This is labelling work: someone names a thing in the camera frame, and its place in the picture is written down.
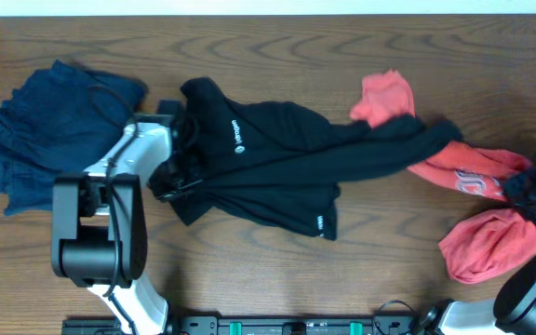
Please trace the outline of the black t-shirt with white logo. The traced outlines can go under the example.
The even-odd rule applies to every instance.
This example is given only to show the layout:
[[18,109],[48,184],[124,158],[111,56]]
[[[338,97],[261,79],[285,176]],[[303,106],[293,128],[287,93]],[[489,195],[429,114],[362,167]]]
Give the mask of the black t-shirt with white logo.
[[197,157],[203,180],[185,197],[163,202],[185,224],[218,208],[333,240],[341,182],[392,175],[462,136],[449,121],[428,126],[397,116],[378,127],[364,121],[336,125],[290,101],[242,104],[207,77],[186,81],[181,93],[185,117],[197,122],[199,133],[180,154]]

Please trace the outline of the red t-shirt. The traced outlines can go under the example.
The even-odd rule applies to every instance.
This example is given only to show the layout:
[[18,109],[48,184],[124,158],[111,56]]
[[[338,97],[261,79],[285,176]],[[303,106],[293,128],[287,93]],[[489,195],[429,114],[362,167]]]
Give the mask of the red t-shirt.
[[[412,89],[400,72],[365,76],[361,99],[352,107],[350,117],[378,127],[401,115],[416,113]],[[520,154],[451,141],[408,171],[438,186],[505,201],[502,183],[531,166]],[[438,247],[450,278],[477,284],[536,255],[536,224],[512,208],[491,209],[457,223]]]

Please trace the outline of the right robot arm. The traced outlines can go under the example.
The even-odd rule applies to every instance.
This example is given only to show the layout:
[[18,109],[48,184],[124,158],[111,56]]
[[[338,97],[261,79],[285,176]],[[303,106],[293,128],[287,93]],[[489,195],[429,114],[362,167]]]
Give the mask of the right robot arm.
[[[509,179],[507,199],[536,224],[536,166]],[[502,286],[493,300],[448,300],[422,321],[423,334],[536,334],[536,255]]]

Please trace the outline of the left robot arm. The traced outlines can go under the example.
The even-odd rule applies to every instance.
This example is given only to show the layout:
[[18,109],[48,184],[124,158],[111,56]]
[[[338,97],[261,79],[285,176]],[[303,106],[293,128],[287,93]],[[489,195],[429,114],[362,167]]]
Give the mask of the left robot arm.
[[148,237],[141,191],[196,140],[190,117],[136,114],[114,147],[53,187],[54,273],[99,297],[111,319],[67,319],[64,334],[178,334],[180,323],[145,273]]

